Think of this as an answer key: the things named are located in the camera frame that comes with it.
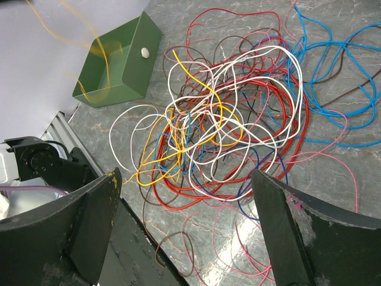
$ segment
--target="gray stone surface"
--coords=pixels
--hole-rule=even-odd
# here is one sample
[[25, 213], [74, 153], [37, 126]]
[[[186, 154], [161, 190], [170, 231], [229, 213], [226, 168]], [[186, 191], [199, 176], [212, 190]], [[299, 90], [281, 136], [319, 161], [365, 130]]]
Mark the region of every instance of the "gray stone surface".
[[[168, 47], [184, 43], [188, 24], [197, 14], [210, 7], [223, 7], [242, 13], [275, 10], [283, 19], [290, 4], [290, 0], [242, 0], [235, 2], [228, 0], [152, 0], [146, 11], [163, 31], [164, 36], [145, 101], [164, 105], [170, 101], [167, 82], [161, 67], [162, 56]], [[299, 8], [303, 14], [323, 21], [332, 29], [334, 38], [340, 40], [345, 39], [352, 32], [367, 24], [379, 21], [381, 19], [380, 6], [381, 4], [378, 0], [300, 0], [299, 2]], [[212, 57], [214, 47], [225, 36], [243, 36], [258, 27], [276, 25], [276, 19], [270, 16], [242, 18], [221, 12], [208, 13], [200, 21], [204, 23], [204, 27], [194, 29], [193, 39], [213, 39], [195, 43], [193, 46], [202, 51], [208, 58]], [[327, 39], [327, 33], [318, 25], [307, 23], [306, 27], [310, 43]], [[301, 26], [294, 11], [289, 16], [288, 28], [297, 37], [302, 34]], [[381, 46], [381, 32], [375, 28], [369, 29], [357, 38], [357, 42]], [[224, 44], [224, 52], [231, 51], [235, 43], [227, 42]], [[351, 51], [359, 62], [366, 67], [369, 74], [373, 74], [380, 68], [381, 61], [376, 52], [356, 48], [351, 48]], [[222, 51], [219, 52], [218, 58], [221, 59]], [[311, 76], [317, 61], [316, 56], [320, 55], [321, 52], [322, 49], [315, 49], [311, 53], [308, 53], [307, 59], [302, 65], [305, 78]], [[332, 57], [334, 53], [335, 51], [332, 50], [329, 53], [329, 57]], [[174, 88], [181, 86], [182, 76], [179, 73], [178, 76], [174, 77]], [[364, 76], [346, 58], [343, 72], [340, 76], [328, 83], [316, 86], [316, 94], [320, 102], [326, 102], [363, 81]], [[381, 82], [379, 78], [375, 80], [375, 83], [380, 87]], [[351, 111], [367, 103], [367, 98], [361, 92], [355, 92], [345, 99], [332, 104], [330, 108], [340, 111]], [[74, 131], [105, 171], [117, 166], [117, 162], [114, 160], [108, 145], [110, 126], [121, 112], [135, 104], [134, 102], [128, 102], [99, 109], [92, 109], [80, 104], [77, 113], [73, 117], [71, 125]], [[143, 115], [149, 114], [151, 111], [144, 108], [135, 109], [123, 117], [115, 126], [112, 134], [114, 148], [125, 166], [131, 166], [129, 139], [132, 129]], [[366, 113], [362, 116], [351, 118], [350, 123], [358, 124], [365, 122], [369, 118], [370, 113]], [[370, 126], [350, 131], [343, 142], [357, 144], [381, 139], [380, 122], [380, 116], [377, 113], [374, 122]], [[340, 131], [340, 129], [329, 123], [327, 119], [316, 114], [311, 115], [308, 132], [309, 138], [332, 140]], [[133, 143], [136, 161], [138, 160], [137, 156], [142, 150], [143, 140], [147, 136], [145, 132], [139, 132], [136, 141]], [[322, 148], [321, 144], [305, 143], [302, 150], [311, 151]], [[379, 145], [368, 148], [332, 147], [327, 153], [343, 160], [353, 170], [358, 182], [360, 213], [381, 218], [381, 192], [379, 191], [381, 183], [381, 176], [379, 176], [381, 152], [379, 151]], [[224, 165], [221, 168], [228, 170], [230, 164], [230, 162], [221, 164]], [[129, 178], [130, 174], [129, 172], [123, 172], [125, 178]], [[305, 191], [345, 209], [354, 210], [355, 208], [355, 192], [351, 176], [343, 165], [331, 158], [316, 157], [305, 163], [297, 164], [292, 168], [289, 177], [290, 184], [301, 191]], [[222, 191], [236, 192], [237, 186], [227, 186]], [[171, 198], [173, 196], [162, 184], [159, 184], [159, 192], [164, 198]], [[132, 181], [123, 187], [123, 197], [129, 202], [138, 216], [142, 217], [143, 200], [139, 194], [136, 181]], [[174, 205], [180, 206], [185, 202], [187, 200], [181, 198], [176, 200]], [[252, 201], [247, 202], [244, 208], [255, 212], [255, 206]], [[159, 241], [167, 234], [179, 231], [184, 219], [195, 212], [199, 213], [189, 220], [186, 225], [186, 231], [191, 236], [195, 247], [196, 268], [207, 285], [257, 285], [262, 280], [262, 277], [247, 277], [231, 271], [217, 258], [212, 245], [216, 209], [206, 207], [202, 203], [180, 212], [172, 212], [162, 207], [148, 206], [145, 216], [149, 231]], [[252, 266], [246, 260], [235, 235], [235, 223], [237, 223], [241, 239], [248, 246], [250, 253], [262, 263], [268, 263], [261, 231], [253, 222], [230, 209], [223, 209], [218, 216], [215, 235], [216, 252], [227, 264], [234, 265], [242, 271], [253, 273]], [[191, 264], [184, 252], [180, 237], [174, 237], [170, 242], [164, 243], [163, 249], [171, 257], [179, 270], [184, 273], [188, 272]], [[202, 285], [194, 274], [188, 278], [188, 281], [190, 285]]]

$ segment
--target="white knob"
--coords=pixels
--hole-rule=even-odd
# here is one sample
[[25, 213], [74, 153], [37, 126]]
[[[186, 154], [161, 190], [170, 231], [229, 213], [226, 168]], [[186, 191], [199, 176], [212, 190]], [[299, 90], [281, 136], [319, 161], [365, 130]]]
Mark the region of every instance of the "white knob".
[[143, 58], [149, 58], [149, 50], [147, 48], [142, 48], [141, 53]]

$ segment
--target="green box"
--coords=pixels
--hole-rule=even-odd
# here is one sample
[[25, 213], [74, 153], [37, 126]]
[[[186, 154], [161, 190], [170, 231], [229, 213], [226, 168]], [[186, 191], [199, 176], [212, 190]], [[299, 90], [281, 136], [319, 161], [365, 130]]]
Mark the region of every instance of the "green box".
[[[73, 97], [91, 107], [144, 98], [161, 35], [146, 12], [102, 35], [99, 40], [108, 58], [110, 84], [106, 62], [95, 39], [79, 75], [85, 94], [77, 82]], [[142, 48], [148, 49], [148, 58], [142, 56]]]

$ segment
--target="green bin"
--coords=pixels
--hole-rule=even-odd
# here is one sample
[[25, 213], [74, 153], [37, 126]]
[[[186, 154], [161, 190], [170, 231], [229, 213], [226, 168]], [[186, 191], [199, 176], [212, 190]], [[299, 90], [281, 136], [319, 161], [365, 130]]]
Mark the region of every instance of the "green bin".
[[[95, 39], [79, 75], [73, 97], [91, 107], [144, 98], [161, 35], [161, 30], [145, 12], [102, 35], [99, 40], [108, 59], [109, 77], [105, 58]], [[148, 58], [143, 57], [143, 48], [149, 51]]]

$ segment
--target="white wall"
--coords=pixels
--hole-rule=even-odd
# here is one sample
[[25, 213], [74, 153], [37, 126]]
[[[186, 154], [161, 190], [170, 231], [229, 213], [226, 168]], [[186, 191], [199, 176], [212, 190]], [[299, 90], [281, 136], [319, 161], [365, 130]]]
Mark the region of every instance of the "white wall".
[[[102, 35], [137, 17], [149, 0], [66, 0]], [[34, 0], [45, 24], [74, 42], [93, 33], [61, 0]], [[0, 142], [40, 137], [56, 113], [78, 104], [71, 97], [88, 49], [54, 39], [23, 1], [0, 5]]]

